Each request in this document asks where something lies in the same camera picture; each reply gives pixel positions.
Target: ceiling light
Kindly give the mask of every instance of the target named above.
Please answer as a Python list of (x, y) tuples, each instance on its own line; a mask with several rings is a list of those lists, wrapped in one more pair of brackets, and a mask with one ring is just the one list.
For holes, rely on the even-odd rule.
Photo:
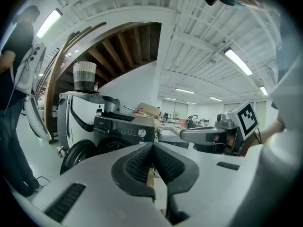
[(213, 100), (217, 100), (217, 101), (222, 101), (221, 99), (218, 99), (218, 98), (214, 98), (212, 96), (209, 97), (210, 99), (213, 99)]
[(47, 17), (44, 23), (39, 28), (36, 36), (38, 38), (42, 38), (45, 33), (50, 29), (50, 27), (62, 16), (62, 12), (59, 9), (55, 9), (51, 14)]
[(268, 96), (268, 93), (267, 93), (265, 87), (262, 86), (262, 87), (260, 87), (260, 89), (265, 96)]
[(193, 91), (187, 91), (187, 90), (183, 90), (183, 89), (179, 89), (179, 88), (176, 88), (176, 91), (186, 92), (186, 93), (192, 93), (192, 94), (195, 93), (195, 92), (193, 92)]
[(231, 59), (234, 63), (237, 64), (237, 66), (239, 66), (246, 75), (251, 75), (252, 71), (249, 69), (249, 67), (244, 63), (244, 61), (231, 49), (228, 48), (224, 54)]

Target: wicker basket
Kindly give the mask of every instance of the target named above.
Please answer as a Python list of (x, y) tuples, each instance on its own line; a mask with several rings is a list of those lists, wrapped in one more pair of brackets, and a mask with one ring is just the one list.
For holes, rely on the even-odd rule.
[(74, 64), (75, 91), (93, 90), (95, 82), (96, 64), (80, 61)]

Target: white floor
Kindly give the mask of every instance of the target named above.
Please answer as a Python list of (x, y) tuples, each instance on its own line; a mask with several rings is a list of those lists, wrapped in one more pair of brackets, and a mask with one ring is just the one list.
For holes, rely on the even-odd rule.
[[(36, 178), (44, 176), (50, 181), (58, 178), (63, 161), (57, 154), (58, 142), (50, 145), (47, 141), (38, 138), (23, 115), (20, 115), (19, 118), (17, 135), (34, 176)], [(39, 179), (39, 183), (46, 185), (48, 182)]]

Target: jeans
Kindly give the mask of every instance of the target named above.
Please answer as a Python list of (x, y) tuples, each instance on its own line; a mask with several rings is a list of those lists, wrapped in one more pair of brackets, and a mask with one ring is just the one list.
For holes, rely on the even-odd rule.
[(0, 166), (8, 182), (22, 195), (30, 196), (39, 188), (17, 136), (17, 124), (24, 100), (0, 110)]

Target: white ceiling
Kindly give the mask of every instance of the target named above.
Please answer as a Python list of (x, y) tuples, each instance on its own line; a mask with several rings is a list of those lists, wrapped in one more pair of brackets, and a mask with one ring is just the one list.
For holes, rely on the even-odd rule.
[[(32, 3), (41, 11), (38, 28), (53, 9), (63, 12), (63, 17), (42, 39), (48, 47), (47, 53), (60, 47), (71, 32), (94, 26), (102, 19), (108, 23), (72, 48), (70, 60), (75, 49), (81, 49), (113, 26), (128, 20), (148, 21), (149, 15), (150, 19), (162, 22), (157, 61), (160, 98), (205, 104), (213, 103), (209, 99), (213, 96), (230, 102), (262, 98), (259, 86), (265, 86), (268, 92), (275, 86), (266, 69), (269, 62), (275, 63), (276, 45), (280, 41), (279, 19), (274, 12), (237, 9), (219, 1), (208, 6), (204, 0), (32, 0)], [(136, 15), (126, 16), (132, 9), (138, 11)], [(253, 75), (246, 76), (224, 56), (223, 50), (228, 47), (247, 62)], [(177, 87), (196, 93), (175, 91)]]

